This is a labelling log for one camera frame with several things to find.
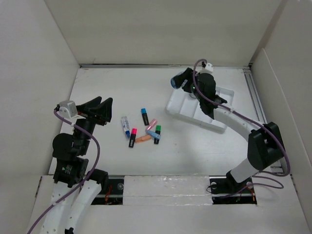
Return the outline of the blue jar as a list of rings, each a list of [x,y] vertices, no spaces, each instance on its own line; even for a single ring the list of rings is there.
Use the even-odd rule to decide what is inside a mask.
[[[170,80],[170,84],[174,89],[179,89],[182,85],[182,83],[184,82],[182,80],[182,74],[183,72],[178,73],[177,75],[175,75],[174,77],[171,78]]]

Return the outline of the white blue glue tube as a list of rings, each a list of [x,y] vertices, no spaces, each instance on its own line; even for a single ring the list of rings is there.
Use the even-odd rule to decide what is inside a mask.
[[[121,123],[122,123],[124,133],[125,133],[126,137],[129,139],[130,138],[130,126],[129,126],[129,122],[128,122],[128,119],[126,116],[123,116],[121,118]]]

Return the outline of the pink cap black highlighter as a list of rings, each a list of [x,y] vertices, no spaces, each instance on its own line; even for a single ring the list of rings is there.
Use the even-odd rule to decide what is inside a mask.
[[[129,140],[129,148],[133,148],[135,141],[136,141],[136,136],[137,136],[137,128],[133,128],[131,130],[131,134],[130,134],[130,140]]]

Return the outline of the blue cap black highlighter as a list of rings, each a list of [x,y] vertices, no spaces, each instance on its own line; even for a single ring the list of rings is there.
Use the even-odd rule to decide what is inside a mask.
[[[142,119],[143,119],[144,125],[148,126],[149,125],[149,119],[148,119],[147,111],[146,111],[145,108],[141,109],[141,115],[142,115]]]

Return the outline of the pastel pink highlighter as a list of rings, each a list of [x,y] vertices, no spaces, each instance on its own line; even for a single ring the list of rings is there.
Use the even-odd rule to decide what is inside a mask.
[[[156,119],[153,119],[153,120],[149,123],[149,125],[146,127],[145,130],[146,130],[146,131],[152,130],[152,128],[155,127],[156,124],[157,124],[157,120],[156,120]]]

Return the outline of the green cap black highlighter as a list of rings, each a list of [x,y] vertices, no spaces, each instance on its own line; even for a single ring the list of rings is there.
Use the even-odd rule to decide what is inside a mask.
[[[154,138],[154,144],[158,145],[159,144],[159,140],[160,140],[160,133],[161,133],[161,126],[160,125],[156,126],[155,133],[157,134],[157,137]]]

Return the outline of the pastel blue highlighter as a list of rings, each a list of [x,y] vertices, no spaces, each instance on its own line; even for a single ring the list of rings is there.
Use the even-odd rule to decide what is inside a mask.
[[[146,130],[146,133],[155,139],[160,139],[160,135],[156,132],[153,132],[151,130]]]

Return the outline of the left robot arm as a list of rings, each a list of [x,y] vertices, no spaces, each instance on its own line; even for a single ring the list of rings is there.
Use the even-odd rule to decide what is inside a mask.
[[[52,143],[54,172],[50,206],[40,215],[44,219],[42,234],[76,234],[93,200],[107,191],[108,173],[96,169],[88,171],[89,160],[84,158],[93,140],[97,147],[95,161],[99,161],[100,144],[93,136],[96,125],[104,126],[112,118],[113,99],[96,97],[81,105],[66,100],[57,104],[54,115],[73,127],[72,134],[60,133]]]

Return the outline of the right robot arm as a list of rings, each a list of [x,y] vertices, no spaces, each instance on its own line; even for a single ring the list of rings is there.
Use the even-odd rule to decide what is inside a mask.
[[[171,86],[192,94],[199,102],[202,112],[241,135],[248,143],[247,157],[238,166],[228,171],[224,186],[237,192],[247,180],[285,156],[278,126],[270,122],[259,123],[235,113],[227,100],[216,92],[216,82],[212,74],[201,70],[195,72],[187,68],[171,78]]]

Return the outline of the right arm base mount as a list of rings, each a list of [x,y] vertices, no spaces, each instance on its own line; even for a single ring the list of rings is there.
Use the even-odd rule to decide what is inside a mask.
[[[206,191],[212,195],[213,205],[256,204],[251,177],[237,183],[230,173],[210,176]]]

